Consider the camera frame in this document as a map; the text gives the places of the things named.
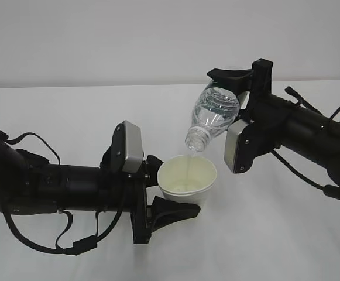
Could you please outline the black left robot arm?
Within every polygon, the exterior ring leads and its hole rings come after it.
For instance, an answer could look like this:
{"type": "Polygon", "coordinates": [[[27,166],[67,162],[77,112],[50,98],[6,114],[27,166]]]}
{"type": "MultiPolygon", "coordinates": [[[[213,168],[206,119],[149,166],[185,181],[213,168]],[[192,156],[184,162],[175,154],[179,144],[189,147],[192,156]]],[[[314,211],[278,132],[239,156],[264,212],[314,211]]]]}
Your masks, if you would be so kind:
{"type": "Polygon", "coordinates": [[[0,212],[13,235],[26,246],[49,254],[79,255],[97,247],[116,226],[121,214],[130,214],[133,241],[146,244],[152,233],[169,224],[195,218],[198,204],[178,203],[155,197],[147,202],[147,188],[157,185],[162,161],[145,156],[141,130],[123,121],[98,167],[51,164],[43,156],[13,146],[22,137],[10,139],[0,131],[0,212]],[[69,224],[72,211],[113,211],[115,216],[103,232],[83,238],[69,248],[40,246],[17,229],[14,215],[64,213],[69,224]]]}

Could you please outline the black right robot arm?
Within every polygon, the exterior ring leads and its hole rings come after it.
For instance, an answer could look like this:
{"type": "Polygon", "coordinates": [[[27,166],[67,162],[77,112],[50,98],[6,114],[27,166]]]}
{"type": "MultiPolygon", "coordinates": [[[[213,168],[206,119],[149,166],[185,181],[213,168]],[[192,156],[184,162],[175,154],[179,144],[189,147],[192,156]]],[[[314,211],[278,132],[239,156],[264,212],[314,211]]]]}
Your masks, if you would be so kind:
{"type": "Polygon", "coordinates": [[[253,62],[247,70],[213,69],[210,77],[237,97],[249,92],[248,103],[228,130],[224,161],[235,173],[247,172],[255,158],[272,153],[294,174],[322,192],[340,200],[340,122],[323,116],[298,92],[285,92],[296,102],[272,94],[273,63],[265,59],[253,62]],[[326,169],[333,185],[321,186],[295,170],[276,152],[281,146],[326,169]]]}

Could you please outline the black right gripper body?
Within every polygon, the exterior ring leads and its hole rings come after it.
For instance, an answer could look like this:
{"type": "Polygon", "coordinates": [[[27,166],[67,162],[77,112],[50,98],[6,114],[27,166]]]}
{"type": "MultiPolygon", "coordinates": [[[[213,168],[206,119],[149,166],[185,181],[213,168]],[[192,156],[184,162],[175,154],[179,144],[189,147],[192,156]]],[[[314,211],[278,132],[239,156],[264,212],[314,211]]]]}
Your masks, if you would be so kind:
{"type": "Polygon", "coordinates": [[[238,137],[232,171],[247,172],[255,158],[280,146],[281,130],[293,103],[272,94],[273,62],[259,59],[252,63],[248,104],[241,115],[247,123],[238,137]]]}

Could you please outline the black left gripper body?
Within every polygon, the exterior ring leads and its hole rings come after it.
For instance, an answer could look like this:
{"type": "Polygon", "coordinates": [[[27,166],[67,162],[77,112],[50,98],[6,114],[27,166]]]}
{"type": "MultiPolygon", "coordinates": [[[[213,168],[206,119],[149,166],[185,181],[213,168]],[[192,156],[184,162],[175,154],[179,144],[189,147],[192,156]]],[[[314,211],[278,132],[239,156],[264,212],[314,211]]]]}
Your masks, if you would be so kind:
{"type": "Polygon", "coordinates": [[[130,214],[134,244],[148,244],[152,233],[147,219],[147,193],[145,182],[145,160],[136,173],[123,172],[125,161],[125,128],[123,122],[114,129],[112,143],[103,154],[99,164],[102,174],[101,194],[104,199],[103,210],[116,214],[106,228],[99,234],[102,241],[117,225],[122,213],[130,214]]]}

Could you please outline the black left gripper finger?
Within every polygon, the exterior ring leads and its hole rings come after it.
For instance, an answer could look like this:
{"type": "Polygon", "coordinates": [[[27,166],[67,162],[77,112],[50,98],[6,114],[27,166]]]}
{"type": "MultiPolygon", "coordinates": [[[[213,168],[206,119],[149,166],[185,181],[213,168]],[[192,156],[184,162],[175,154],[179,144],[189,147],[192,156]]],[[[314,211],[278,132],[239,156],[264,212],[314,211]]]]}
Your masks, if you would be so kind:
{"type": "Polygon", "coordinates": [[[196,218],[201,208],[191,203],[179,203],[155,196],[147,208],[150,232],[155,232],[175,222],[196,218]]]}
{"type": "Polygon", "coordinates": [[[148,155],[145,161],[145,182],[146,187],[154,187],[158,185],[157,174],[160,166],[163,164],[159,158],[148,155]]]}

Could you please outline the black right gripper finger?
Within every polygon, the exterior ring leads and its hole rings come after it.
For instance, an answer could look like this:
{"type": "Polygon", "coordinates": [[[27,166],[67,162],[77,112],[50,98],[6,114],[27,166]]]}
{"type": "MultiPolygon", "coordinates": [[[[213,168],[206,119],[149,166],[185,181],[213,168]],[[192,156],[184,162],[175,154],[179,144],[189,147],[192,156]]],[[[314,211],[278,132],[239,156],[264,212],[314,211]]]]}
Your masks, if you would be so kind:
{"type": "Polygon", "coordinates": [[[251,90],[253,70],[222,70],[214,68],[207,73],[210,86],[223,88],[234,94],[251,90]]]}

